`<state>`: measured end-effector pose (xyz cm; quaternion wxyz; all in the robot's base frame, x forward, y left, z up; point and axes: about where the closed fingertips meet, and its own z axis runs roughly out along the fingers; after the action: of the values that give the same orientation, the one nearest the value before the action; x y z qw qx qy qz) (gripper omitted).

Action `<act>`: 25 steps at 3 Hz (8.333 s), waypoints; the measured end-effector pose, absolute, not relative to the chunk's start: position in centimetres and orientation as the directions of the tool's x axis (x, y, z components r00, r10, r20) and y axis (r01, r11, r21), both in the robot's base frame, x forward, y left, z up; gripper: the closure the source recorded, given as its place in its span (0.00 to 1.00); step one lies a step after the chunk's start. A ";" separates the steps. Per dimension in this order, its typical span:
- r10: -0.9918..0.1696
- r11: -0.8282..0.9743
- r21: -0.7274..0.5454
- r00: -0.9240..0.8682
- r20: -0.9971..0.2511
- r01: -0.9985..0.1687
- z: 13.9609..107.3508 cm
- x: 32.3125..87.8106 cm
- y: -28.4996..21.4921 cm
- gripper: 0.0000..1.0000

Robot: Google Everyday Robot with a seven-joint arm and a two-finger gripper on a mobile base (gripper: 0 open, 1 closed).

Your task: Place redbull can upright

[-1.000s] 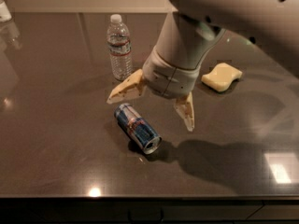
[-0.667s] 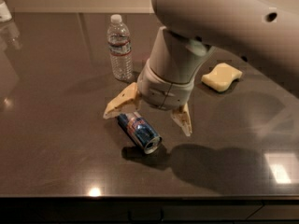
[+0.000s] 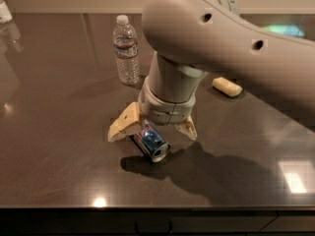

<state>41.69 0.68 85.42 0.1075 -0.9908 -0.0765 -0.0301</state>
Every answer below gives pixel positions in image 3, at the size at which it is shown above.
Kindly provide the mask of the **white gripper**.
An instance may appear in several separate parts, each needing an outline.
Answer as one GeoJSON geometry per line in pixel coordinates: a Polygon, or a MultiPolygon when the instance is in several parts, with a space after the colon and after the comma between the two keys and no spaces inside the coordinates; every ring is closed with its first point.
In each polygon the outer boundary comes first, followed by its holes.
{"type": "Polygon", "coordinates": [[[149,87],[149,79],[145,78],[138,97],[138,103],[129,104],[121,115],[110,125],[107,138],[116,142],[139,133],[142,130],[142,116],[156,125],[176,124],[175,128],[190,140],[197,140],[197,131],[190,116],[196,97],[183,103],[166,102],[155,96],[149,87]]]}

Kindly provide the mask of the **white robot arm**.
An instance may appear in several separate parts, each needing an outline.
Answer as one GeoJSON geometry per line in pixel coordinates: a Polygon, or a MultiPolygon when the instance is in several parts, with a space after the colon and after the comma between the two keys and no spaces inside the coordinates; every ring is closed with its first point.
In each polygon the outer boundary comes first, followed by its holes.
{"type": "Polygon", "coordinates": [[[209,73],[237,79],[244,89],[313,128],[315,43],[256,27],[241,19],[235,0],[148,0],[143,34],[154,50],[137,101],[111,124],[110,141],[171,124],[196,139],[195,91],[209,73]]]}

